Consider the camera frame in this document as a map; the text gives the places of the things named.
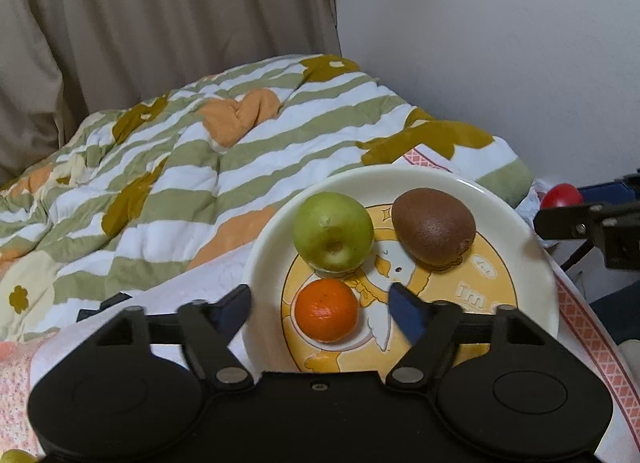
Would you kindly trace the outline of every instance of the beige curtain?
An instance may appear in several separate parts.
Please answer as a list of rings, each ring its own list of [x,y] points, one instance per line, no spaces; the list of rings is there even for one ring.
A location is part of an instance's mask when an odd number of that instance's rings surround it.
[[[334,0],[0,0],[0,20],[0,179],[95,110],[274,55],[339,54]],[[27,128],[42,146],[14,159],[5,144]]]

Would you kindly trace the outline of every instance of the blanket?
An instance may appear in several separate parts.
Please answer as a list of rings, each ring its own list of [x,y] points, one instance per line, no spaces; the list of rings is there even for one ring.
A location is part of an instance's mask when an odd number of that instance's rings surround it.
[[[267,59],[96,112],[0,191],[0,340],[50,335],[79,309],[238,249],[302,189],[417,145],[513,206],[529,190],[506,142],[436,120],[332,55]]]

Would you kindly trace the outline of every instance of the gray wall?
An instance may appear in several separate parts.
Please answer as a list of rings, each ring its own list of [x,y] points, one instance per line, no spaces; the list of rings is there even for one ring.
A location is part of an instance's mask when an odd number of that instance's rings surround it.
[[[537,176],[640,167],[640,0],[336,3],[346,57],[433,116],[507,139]],[[599,256],[577,267],[589,300],[637,278]]]

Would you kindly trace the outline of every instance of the tangerine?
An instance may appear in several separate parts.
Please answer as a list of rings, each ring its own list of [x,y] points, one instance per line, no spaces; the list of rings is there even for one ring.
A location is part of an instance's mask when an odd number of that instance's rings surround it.
[[[358,322],[358,299],[339,279],[307,284],[296,297],[294,317],[300,330],[318,342],[345,338]]]

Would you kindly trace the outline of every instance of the silver screw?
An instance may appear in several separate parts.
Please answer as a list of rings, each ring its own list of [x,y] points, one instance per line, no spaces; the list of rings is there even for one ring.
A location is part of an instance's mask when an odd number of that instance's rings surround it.
[[[391,377],[399,383],[418,383],[424,378],[424,373],[416,367],[398,367],[391,373]]]
[[[216,378],[222,383],[240,383],[248,375],[242,367],[224,367],[216,373]]]

